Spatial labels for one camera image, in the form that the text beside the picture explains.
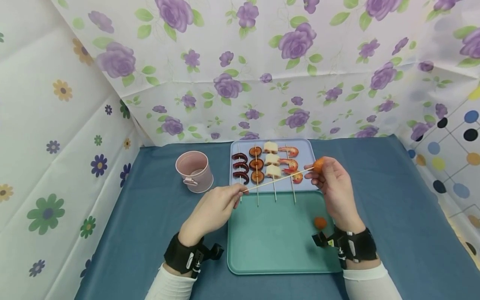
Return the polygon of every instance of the pink bucket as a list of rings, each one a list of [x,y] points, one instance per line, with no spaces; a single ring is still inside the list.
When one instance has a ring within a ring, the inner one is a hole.
[[[202,152],[185,152],[177,158],[175,168],[191,192],[203,193],[212,187],[213,174],[208,157]]]

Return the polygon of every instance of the blue tablecloth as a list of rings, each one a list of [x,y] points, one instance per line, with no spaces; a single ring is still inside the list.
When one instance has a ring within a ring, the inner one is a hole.
[[[350,173],[359,213],[404,300],[480,297],[480,272],[396,137],[311,143],[317,157],[333,156]],[[202,196],[175,171],[190,150],[209,157],[214,186],[228,185],[230,143],[142,148],[76,299],[146,296],[171,237]],[[214,242],[227,246],[227,226],[205,237]],[[192,300],[348,299],[341,273],[236,276],[226,258],[202,265]]]

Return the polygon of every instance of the plastic tray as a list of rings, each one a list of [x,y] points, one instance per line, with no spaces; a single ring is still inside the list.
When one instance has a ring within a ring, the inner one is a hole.
[[[341,272],[336,249],[315,245],[312,234],[316,216],[327,220],[324,233],[333,233],[333,221],[326,212],[319,191],[270,192],[242,197],[228,221],[227,262],[237,275],[304,274]]]
[[[232,143],[230,147],[230,155],[233,155],[238,152],[242,152],[247,155],[249,162],[252,160],[252,157],[248,155],[248,151],[250,148],[258,146],[263,149],[264,143],[267,141],[271,141],[278,144],[278,147],[292,146],[297,147],[299,150],[299,154],[295,159],[299,164],[299,170],[303,170],[303,166],[312,164],[315,161],[315,155],[313,154],[312,144],[306,139],[273,139],[273,140],[245,140],[245,141],[235,141]],[[259,158],[265,161],[265,156],[267,153],[262,153]],[[287,158],[286,152],[278,152],[277,153],[280,158]],[[233,164],[238,162],[238,160],[230,159],[230,184],[234,184],[235,182],[243,182],[243,179],[234,178],[233,172],[237,171],[233,169]],[[287,165],[280,165],[281,168],[288,168]],[[262,183],[267,183],[271,178],[265,178]],[[250,180],[247,184],[248,188],[254,187],[255,184]],[[300,184],[293,184],[293,188],[297,191],[315,191],[317,188],[310,184],[310,180],[303,179]],[[277,191],[291,191],[292,190],[292,181],[291,179],[281,180],[279,182],[275,182],[275,189]],[[265,185],[258,189],[259,192],[273,192],[274,187],[273,184]]]

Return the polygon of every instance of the right hand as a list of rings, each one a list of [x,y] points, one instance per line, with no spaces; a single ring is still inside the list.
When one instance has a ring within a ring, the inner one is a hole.
[[[363,232],[365,225],[357,212],[350,175],[336,159],[327,156],[324,159],[321,174],[309,172],[305,178],[311,179],[312,184],[324,193],[327,212],[339,229]]]

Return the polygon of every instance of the bamboo skewer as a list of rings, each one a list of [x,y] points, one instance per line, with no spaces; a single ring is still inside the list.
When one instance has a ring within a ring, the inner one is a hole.
[[[313,169],[313,167],[308,168],[308,169],[305,169],[305,170],[300,171],[300,172],[298,172],[298,173],[304,173],[304,172],[310,171],[310,170],[312,170],[312,169]],[[261,188],[261,187],[263,187],[263,186],[265,186],[265,185],[267,185],[267,184],[271,184],[271,183],[274,183],[274,182],[277,182],[277,181],[280,181],[280,180],[283,180],[283,179],[290,178],[290,177],[294,176],[295,174],[291,174],[291,175],[288,175],[288,176],[286,176],[286,177],[282,177],[282,178],[279,178],[279,179],[275,179],[274,181],[271,181],[271,182],[267,182],[267,183],[264,183],[264,184],[261,184],[261,185],[257,185],[256,187],[249,188],[249,189],[246,190],[246,191],[251,191],[251,190],[253,190],[253,189],[257,189],[257,192],[258,192],[258,188]]]

